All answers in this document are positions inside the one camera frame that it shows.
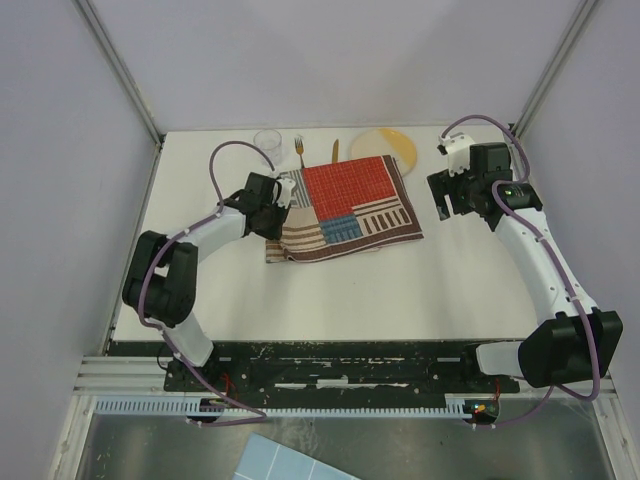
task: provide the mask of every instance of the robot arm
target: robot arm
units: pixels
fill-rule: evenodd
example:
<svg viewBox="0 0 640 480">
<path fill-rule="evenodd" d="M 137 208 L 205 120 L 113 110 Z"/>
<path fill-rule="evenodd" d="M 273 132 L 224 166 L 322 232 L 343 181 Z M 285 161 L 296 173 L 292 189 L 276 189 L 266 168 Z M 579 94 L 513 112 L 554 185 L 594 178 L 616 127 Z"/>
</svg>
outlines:
<svg viewBox="0 0 640 480">
<path fill-rule="evenodd" d="M 438 150 L 448 168 L 428 177 L 440 220 L 475 212 L 483 218 L 513 257 L 533 299 L 538 328 L 524 341 L 470 346 L 466 363 L 474 373 L 524 377 L 532 386 L 571 383 L 591 377 L 584 327 L 572 298 L 548 252 L 533 232 L 505 214 L 493 198 L 491 186 L 511 181 L 511 157 L 504 143 L 475 144 L 464 133 L 441 138 Z M 616 312 L 601 312 L 587 295 L 560 253 L 542 210 L 542 202 L 528 183 L 498 186 L 504 203 L 543 233 L 574 286 L 594 333 L 600 376 L 604 376 L 622 334 Z"/>
<path fill-rule="evenodd" d="M 218 217 L 178 240 L 158 264 L 167 270 L 164 275 L 154 272 L 151 278 L 145 317 L 162 329 L 192 365 L 204 365 L 213 350 L 192 312 L 198 264 L 227 243 L 252 232 L 269 240 L 279 239 L 294 189 L 291 179 L 251 173 L 245 188 L 224 201 Z M 152 231 L 138 239 L 122 292 L 124 303 L 134 309 L 151 262 L 167 241 L 167 235 Z"/>
</svg>

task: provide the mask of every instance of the white table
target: white table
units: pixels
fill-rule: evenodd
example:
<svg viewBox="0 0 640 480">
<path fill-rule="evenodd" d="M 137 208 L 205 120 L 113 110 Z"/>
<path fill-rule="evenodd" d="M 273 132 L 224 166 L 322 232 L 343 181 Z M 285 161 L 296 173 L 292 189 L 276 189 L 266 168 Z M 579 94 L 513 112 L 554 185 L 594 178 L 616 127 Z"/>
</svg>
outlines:
<svg viewBox="0 0 640 480">
<path fill-rule="evenodd" d="M 340 160 L 361 128 L 281 130 L 284 169 L 299 167 L 293 148 L 304 138 L 307 166 Z M 536 320 L 533 304 L 506 249 L 476 215 L 440 222 L 426 184 L 446 167 L 436 150 L 442 127 L 401 129 L 416 143 L 418 164 L 404 177 L 424 239 L 316 264 L 271 264 L 264 240 L 252 235 L 200 264 L 194 311 L 213 340 L 400 340 L 524 338 Z M 468 126 L 478 142 L 502 141 L 493 127 Z M 175 232 L 210 213 L 216 203 L 208 174 L 211 151 L 226 140 L 251 142 L 256 131 L 174 132 L 167 135 L 142 231 Z M 223 149 L 215 172 L 223 194 L 247 174 L 267 172 L 252 150 Z M 133 309 L 122 306 L 115 340 L 158 340 Z"/>
</svg>

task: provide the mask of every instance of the gray wall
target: gray wall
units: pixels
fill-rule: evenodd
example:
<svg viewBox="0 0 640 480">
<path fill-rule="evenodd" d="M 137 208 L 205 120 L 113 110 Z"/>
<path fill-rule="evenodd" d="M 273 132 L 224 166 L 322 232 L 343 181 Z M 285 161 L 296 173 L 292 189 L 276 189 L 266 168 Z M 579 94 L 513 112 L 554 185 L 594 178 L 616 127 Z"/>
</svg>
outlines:
<svg viewBox="0 0 640 480">
<path fill-rule="evenodd" d="M 163 131 L 515 121 L 578 0 L 94 0 Z"/>
<path fill-rule="evenodd" d="M 0 465 L 49 468 L 153 145 L 69 0 L 0 3 Z"/>
<path fill-rule="evenodd" d="M 554 235 L 624 334 L 612 367 L 640 440 L 640 2 L 602 2 L 526 136 Z"/>
</svg>

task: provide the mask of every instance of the cup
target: cup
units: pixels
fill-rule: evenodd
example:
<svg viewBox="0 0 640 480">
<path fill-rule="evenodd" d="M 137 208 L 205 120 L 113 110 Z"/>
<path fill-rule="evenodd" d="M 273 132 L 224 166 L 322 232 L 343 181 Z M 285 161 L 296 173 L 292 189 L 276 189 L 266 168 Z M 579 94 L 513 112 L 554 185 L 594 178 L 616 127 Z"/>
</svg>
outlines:
<svg viewBox="0 0 640 480">
<path fill-rule="evenodd" d="M 260 130 L 253 137 L 253 144 L 269 157 L 274 166 L 282 163 L 282 135 L 277 130 Z"/>
</svg>

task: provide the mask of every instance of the gray floor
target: gray floor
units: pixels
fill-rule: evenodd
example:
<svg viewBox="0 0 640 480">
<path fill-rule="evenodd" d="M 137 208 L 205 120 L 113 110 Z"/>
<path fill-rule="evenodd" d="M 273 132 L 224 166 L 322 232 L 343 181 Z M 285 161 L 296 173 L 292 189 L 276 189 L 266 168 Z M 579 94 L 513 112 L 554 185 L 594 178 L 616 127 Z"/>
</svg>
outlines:
<svg viewBox="0 0 640 480">
<path fill-rule="evenodd" d="M 531 406 L 502 401 L 505 418 Z M 77 478 L 231 479 L 252 431 L 363 480 L 615 478 L 592 407 L 574 400 L 477 432 L 452 420 L 272 419 L 198 429 L 178 418 L 96 415 Z"/>
</svg>

